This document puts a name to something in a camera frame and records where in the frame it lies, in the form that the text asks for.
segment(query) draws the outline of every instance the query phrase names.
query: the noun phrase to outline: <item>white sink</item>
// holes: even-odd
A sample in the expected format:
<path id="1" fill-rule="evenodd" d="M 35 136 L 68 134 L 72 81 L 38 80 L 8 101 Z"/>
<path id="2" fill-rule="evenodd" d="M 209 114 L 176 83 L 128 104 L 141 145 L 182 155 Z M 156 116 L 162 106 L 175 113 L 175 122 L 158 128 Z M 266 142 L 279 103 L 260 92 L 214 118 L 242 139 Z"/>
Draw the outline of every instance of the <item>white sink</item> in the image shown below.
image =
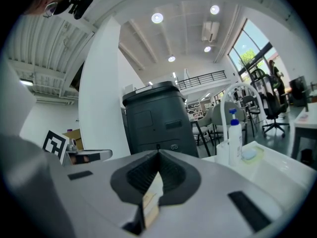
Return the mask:
<path id="1" fill-rule="evenodd" d="M 254 147 L 264 150 L 262 158 L 251 164 L 241 160 L 236 167 L 228 167 L 274 197 L 284 210 L 302 202 L 316 179 L 316 171 L 255 141 L 243 146 L 243 151 Z M 215 162 L 215 156 L 204 160 Z"/>

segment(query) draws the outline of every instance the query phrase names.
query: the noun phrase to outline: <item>dark gray trash bin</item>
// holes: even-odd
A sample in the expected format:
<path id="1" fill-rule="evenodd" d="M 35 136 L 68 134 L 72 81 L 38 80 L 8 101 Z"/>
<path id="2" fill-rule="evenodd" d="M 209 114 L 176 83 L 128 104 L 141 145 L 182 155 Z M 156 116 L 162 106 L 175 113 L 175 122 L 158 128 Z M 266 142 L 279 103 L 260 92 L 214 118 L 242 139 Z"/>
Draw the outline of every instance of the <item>dark gray trash bin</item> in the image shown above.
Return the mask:
<path id="1" fill-rule="evenodd" d="M 162 82 L 123 96 L 132 152 L 165 149 L 198 157 L 184 97 Z"/>

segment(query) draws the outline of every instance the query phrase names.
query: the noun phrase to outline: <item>white curved faucet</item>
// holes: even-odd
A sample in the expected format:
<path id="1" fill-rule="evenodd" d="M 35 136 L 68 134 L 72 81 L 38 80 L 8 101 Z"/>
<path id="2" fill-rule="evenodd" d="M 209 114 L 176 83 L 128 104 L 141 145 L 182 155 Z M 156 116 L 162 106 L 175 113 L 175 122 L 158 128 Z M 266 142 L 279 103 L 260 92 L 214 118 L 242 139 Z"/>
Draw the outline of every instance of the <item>white curved faucet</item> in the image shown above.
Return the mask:
<path id="1" fill-rule="evenodd" d="M 256 98 L 258 100 L 258 104 L 259 104 L 259 107 L 260 107 L 260 115 L 261 115 L 261 118 L 262 120 L 265 120 L 266 119 L 266 114 L 264 112 L 264 108 L 263 108 L 263 104 L 262 104 L 262 100 L 260 98 L 260 95 L 259 93 L 257 92 L 257 90 L 251 86 L 251 85 L 248 85 L 246 83 L 235 83 L 231 86 L 229 86 L 226 90 L 225 90 L 225 93 L 222 97 L 223 101 L 220 103 L 220 113 L 221 113 L 221 121 L 222 121 L 222 127 L 223 127 L 223 139 L 224 140 L 228 140 L 228 130 L 227 130 L 227 122 L 226 122 L 226 117 L 225 117 L 225 112 L 224 112 L 224 103 L 225 103 L 225 99 L 226 97 L 228 96 L 228 93 L 236 88 L 237 86 L 244 86 L 244 87 L 247 87 L 249 89 L 251 89 L 253 91 L 253 93 L 255 93 L 256 95 Z"/>

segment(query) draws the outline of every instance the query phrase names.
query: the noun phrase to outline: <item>white plastic bottle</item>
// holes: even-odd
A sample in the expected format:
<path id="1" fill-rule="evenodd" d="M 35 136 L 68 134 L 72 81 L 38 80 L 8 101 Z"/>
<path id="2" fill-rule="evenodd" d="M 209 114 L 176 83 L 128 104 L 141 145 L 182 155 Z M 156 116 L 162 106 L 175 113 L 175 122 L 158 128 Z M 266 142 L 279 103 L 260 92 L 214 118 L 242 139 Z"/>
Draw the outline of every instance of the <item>white plastic bottle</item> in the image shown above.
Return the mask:
<path id="1" fill-rule="evenodd" d="M 239 120 L 236 119 L 236 109 L 230 109 L 232 114 L 231 127 L 228 130 L 229 136 L 229 164 L 236 166 L 241 159 L 242 154 L 242 127 Z"/>

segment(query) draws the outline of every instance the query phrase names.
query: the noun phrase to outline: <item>railing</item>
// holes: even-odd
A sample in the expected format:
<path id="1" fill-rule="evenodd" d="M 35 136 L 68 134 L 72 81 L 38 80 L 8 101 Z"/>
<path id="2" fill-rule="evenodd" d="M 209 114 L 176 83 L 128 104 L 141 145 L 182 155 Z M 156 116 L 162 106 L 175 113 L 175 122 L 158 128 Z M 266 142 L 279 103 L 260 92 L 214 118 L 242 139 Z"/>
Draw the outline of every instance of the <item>railing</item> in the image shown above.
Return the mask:
<path id="1" fill-rule="evenodd" d="M 200 75 L 198 77 L 188 78 L 182 81 L 179 81 L 177 86 L 179 90 L 184 90 L 189 87 L 202 85 L 210 82 L 214 82 L 221 79 L 226 79 L 226 75 L 224 74 L 224 70 L 208 73 L 205 75 Z"/>

